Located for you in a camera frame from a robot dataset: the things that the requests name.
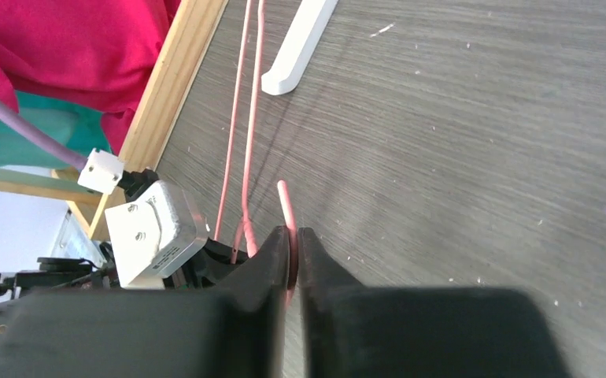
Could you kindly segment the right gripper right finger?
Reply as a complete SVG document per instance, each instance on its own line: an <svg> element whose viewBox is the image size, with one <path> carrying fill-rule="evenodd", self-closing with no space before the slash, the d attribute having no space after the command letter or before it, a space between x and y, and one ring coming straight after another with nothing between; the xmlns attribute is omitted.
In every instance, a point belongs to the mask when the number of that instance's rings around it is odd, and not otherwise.
<svg viewBox="0 0 606 378"><path fill-rule="evenodd" d="M298 232L310 377L568 377L542 311L506 287L371 287Z"/></svg>

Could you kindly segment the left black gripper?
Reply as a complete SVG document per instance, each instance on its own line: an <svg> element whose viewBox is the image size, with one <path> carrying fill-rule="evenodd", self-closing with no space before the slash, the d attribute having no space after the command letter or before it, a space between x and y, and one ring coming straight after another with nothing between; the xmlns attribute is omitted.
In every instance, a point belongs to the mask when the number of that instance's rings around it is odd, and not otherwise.
<svg viewBox="0 0 606 378"><path fill-rule="evenodd" d="M207 288L217 285L248 259L238 250L231 262L233 248L209 239L204 247L167 278L167 288Z"/></svg>

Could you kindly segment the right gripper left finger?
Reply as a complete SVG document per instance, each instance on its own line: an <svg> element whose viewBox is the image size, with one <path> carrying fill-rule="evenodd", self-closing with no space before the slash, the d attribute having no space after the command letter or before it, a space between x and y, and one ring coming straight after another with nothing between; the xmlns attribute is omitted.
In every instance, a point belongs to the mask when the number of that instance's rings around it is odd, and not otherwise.
<svg viewBox="0 0 606 378"><path fill-rule="evenodd" d="M290 238L201 290L40 291L0 307L0 377L279 377Z"/></svg>

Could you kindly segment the pink wire hanger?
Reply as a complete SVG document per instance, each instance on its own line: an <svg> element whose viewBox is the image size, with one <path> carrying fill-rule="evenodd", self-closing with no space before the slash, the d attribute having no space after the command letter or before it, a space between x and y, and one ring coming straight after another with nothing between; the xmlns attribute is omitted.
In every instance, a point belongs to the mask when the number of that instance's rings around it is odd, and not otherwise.
<svg viewBox="0 0 606 378"><path fill-rule="evenodd" d="M232 153L233 153L233 144L235 137L235 128L238 119L238 108L239 108L239 98L240 98L240 90L242 86L242 72L244 69L244 60L246 57L246 49L247 49L247 39L249 34L249 23L250 17L252 14L252 5L251 1L246 2L246 8L244 12L243 26L242 26L242 37L238 54L238 62L236 66L236 77L235 77L235 89L234 89L234 97L233 97L233 105L231 109L231 121L229 125L228 132L228 141L227 141L227 154L225 158L225 168L224 168L224 178L223 185L220 194L220 203L218 206L218 213L216 216L216 226L215 226L215 234L214 239L218 240L221 235L221 229L223 224L223 216L224 216L224 207L227 198L227 189L229 184L229 177L231 173L231 162L232 162ZM257 36L255 42L255 55L254 55L254 65L253 65L253 78L251 85L251 93L250 93L250 103L249 103L249 119L247 124L247 133L246 133L246 150L245 150L245 158L243 165L243 174L242 174L242 190L241 190L241 209L242 216L239 223L239 226L236 229L234 242L232 245L232 255L231 255L231 263L234 264L237 259L238 248L241 244L241 241L244 239L246 241L246 252L249 258L254 257L257 254L257 239L253 229L253 223L249 213L249 182L250 182L250 173L252 166L252 156L253 156L253 142L256 131L257 124L257 114L258 114L258 102L259 102L259 92L261 89L261 64L262 64L262 55L263 55L263 47L264 47L264 37L265 37L265 8L266 1L260 0L257 3ZM289 247L288 247L288 262L289 262L289 272L288 272L288 284L286 286L286 297L285 297L285 305L288 306L292 298L294 296L295 287L297 283L297 272L298 272L298 237L297 237L297 222L294 215L293 207L290 201L289 190L287 186L287 182L284 180L280 180L277 183L277 189L279 194L279 200L281 203L281 208L283 212L284 225L286 229L286 234L289 237Z"/></svg>

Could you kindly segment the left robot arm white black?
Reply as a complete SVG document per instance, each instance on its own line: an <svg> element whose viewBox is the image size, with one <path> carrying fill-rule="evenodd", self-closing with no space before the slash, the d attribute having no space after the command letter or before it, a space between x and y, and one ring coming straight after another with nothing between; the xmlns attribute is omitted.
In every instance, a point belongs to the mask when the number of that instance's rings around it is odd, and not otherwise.
<svg viewBox="0 0 606 378"><path fill-rule="evenodd" d="M124 172L118 186L126 202L105 215L111 239L99 245L103 263L39 258L34 271L0 274L0 296L52 287L205 289L247 260L246 252L211 239L191 194L154 171Z"/></svg>

